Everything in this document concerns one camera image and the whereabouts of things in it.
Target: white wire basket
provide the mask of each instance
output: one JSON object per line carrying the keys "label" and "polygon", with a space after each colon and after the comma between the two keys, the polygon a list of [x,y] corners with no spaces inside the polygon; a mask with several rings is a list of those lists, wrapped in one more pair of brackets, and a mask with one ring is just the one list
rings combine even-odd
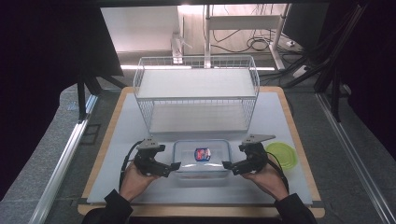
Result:
{"label": "white wire basket", "polygon": [[134,76],[150,133],[246,132],[259,89],[248,55],[141,58]]}

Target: sleeve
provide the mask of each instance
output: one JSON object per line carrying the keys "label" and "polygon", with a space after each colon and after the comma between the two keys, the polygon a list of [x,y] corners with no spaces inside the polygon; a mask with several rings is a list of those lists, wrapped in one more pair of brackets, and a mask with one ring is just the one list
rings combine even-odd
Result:
{"label": "sleeve", "polygon": [[105,200],[106,208],[99,223],[125,223],[125,220],[133,212],[129,202],[122,198],[114,189],[105,197]]}
{"label": "sleeve", "polygon": [[303,204],[296,193],[291,194],[280,202],[275,202],[275,206],[282,217],[282,223],[317,223],[311,210]]}

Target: metal rack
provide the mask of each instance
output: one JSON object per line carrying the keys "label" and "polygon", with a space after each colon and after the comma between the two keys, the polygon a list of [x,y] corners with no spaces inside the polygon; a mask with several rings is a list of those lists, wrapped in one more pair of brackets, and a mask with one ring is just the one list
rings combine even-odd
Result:
{"label": "metal rack", "polygon": [[142,58],[134,77],[134,95],[151,133],[245,132],[259,88],[248,55],[182,57],[177,63],[173,57]]}

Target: hand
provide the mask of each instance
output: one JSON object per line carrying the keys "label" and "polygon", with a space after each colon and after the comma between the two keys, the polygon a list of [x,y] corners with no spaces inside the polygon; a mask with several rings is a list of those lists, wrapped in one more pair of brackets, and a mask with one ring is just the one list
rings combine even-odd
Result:
{"label": "hand", "polygon": [[[268,155],[268,159],[277,164],[277,162],[271,155]],[[285,184],[280,178],[279,173],[276,171],[276,169],[274,169],[274,167],[272,167],[268,163],[255,174],[247,173],[241,176],[245,179],[253,181],[257,185],[257,187],[271,195],[277,201],[281,201],[282,199],[289,196]]]}
{"label": "hand", "polygon": [[157,175],[142,175],[134,165],[134,161],[131,161],[125,171],[120,189],[120,196],[130,202],[143,193],[149,184],[158,178],[160,177]]}

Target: green lid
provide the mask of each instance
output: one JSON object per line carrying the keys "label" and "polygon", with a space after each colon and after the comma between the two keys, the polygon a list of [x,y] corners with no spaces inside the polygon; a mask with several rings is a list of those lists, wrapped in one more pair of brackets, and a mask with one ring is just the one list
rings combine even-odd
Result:
{"label": "green lid", "polygon": [[283,170],[289,170],[297,164],[297,155],[294,148],[286,143],[273,142],[265,150],[274,154]]}

